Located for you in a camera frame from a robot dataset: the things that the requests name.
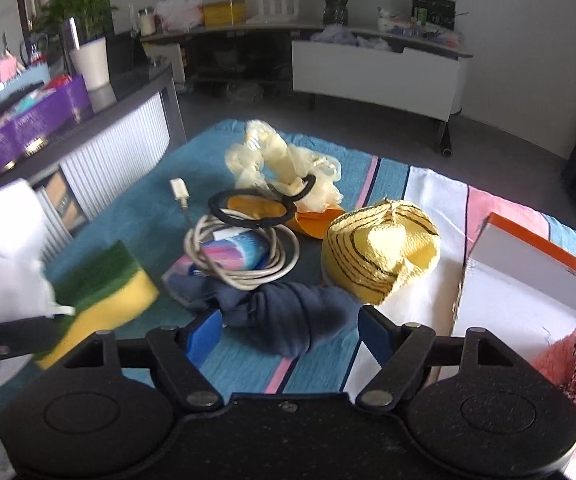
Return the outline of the green yellow sponge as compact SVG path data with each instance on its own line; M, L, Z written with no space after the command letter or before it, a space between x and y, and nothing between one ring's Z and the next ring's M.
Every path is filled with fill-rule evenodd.
M139 318L160 295L149 275L122 242L87 259L54 286L56 302L74 309L58 323L60 340L36 356L46 370L89 335L116 330Z

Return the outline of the orange yellow fabric scrunchie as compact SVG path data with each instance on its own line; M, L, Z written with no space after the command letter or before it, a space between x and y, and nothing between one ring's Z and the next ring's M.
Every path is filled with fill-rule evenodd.
M227 208L246 214L253 219L280 217L287 212L286 207L272 200L257 196L233 196L227 200ZM324 211L297 211L286 226L294 233L304 234L322 240L332 221L345 214L341 207L328 207Z

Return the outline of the grey cloth in drawer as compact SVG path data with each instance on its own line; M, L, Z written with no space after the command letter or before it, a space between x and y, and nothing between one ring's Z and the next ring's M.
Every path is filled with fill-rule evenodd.
M392 48L384 39L356 36L350 29L342 25L328 25L321 32L312 34L309 40L321 44L340 44L340 46L392 52Z

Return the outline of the black green box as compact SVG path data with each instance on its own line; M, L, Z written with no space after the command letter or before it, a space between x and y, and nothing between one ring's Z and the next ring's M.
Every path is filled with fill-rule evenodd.
M456 18L454 0L411 0L411 19L418 25L437 25L453 30Z

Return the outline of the potted plant white pot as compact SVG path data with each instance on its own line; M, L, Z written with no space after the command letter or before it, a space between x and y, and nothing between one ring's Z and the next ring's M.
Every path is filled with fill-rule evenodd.
M34 31L60 40L65 58L88 91L110 83L106 36L115 10L111 0L48 0L35 18Z

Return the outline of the purple storage tray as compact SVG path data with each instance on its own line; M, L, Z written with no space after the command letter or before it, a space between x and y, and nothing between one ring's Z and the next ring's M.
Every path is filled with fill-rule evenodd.
M0 126L0 174L43 148L59 130L78 124L92 112L80 75L40 94L35 104Z

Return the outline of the white drawer tv cabinet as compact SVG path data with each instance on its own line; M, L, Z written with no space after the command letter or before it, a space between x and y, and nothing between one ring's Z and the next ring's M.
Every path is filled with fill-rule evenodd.
M310 98L353 100L427 117L438 125L437 150L453 151L450 121L460 114L471 53L436 37L349 28L356 36L382 38L392 52L309 40L326 27L308 24L238 24L160 32L149 46L176 44L186 53L187 74L204 81L252 79L289 84Z

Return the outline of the blue pink packet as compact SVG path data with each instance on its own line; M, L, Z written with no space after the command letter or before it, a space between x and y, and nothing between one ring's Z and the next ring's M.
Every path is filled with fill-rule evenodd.
M225 271L261 270L269 257L269 243L252 231L221 236L203 242L200 247ZM248 292L208 276L199 266L199 257L184 254L163 274L162 282L169 295L192 309L230 309L247 298Z

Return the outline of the black hair band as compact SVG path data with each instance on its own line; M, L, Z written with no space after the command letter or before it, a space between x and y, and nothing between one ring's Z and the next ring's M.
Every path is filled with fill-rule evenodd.
M316 177L307 174L301 181L301 190L293 195L282 193L277 185L268 183L265 191L233 188L218 192L209 198L207 205L211 215L226 226L250 230L283 226L297 214L297 202L312 192Z

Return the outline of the orange white cardboard box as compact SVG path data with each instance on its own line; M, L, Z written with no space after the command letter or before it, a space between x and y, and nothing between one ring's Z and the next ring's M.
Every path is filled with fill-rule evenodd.
M576 257L490 214L466 263L452 334L472 327L534 360L576 329Z

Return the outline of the white plastic bag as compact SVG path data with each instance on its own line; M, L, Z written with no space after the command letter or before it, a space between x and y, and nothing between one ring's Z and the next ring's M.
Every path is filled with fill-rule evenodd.
M155 6L162 27L170 30L190 30L203 25L203 0L163 0Z

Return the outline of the white wifi router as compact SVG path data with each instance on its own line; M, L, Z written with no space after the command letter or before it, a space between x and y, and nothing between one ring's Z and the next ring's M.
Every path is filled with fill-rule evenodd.
M257 13L247 24L288 24L300 16L300 0L256 0Z

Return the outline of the white cat figurine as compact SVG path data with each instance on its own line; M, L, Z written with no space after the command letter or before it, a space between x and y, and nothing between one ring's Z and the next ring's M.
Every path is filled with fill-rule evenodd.
M377 28L379 32L391 34L397 25L397 16L389 10L381 8L381 6L379 6L377 13Z

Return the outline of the yellow box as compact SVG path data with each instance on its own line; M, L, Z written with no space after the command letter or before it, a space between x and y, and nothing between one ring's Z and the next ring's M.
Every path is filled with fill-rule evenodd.
M247 19L245 0L224 0L205 3L203 22L206 28L231 26L244 23Z

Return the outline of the dark navy sock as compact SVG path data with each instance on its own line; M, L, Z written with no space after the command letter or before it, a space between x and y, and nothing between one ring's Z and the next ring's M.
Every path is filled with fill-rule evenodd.
M240 290L215 278L182 276L169 293L187 310L222 312L225 325L242 328L261 349L296 358L357 325L361 304L337 286L291 282Z

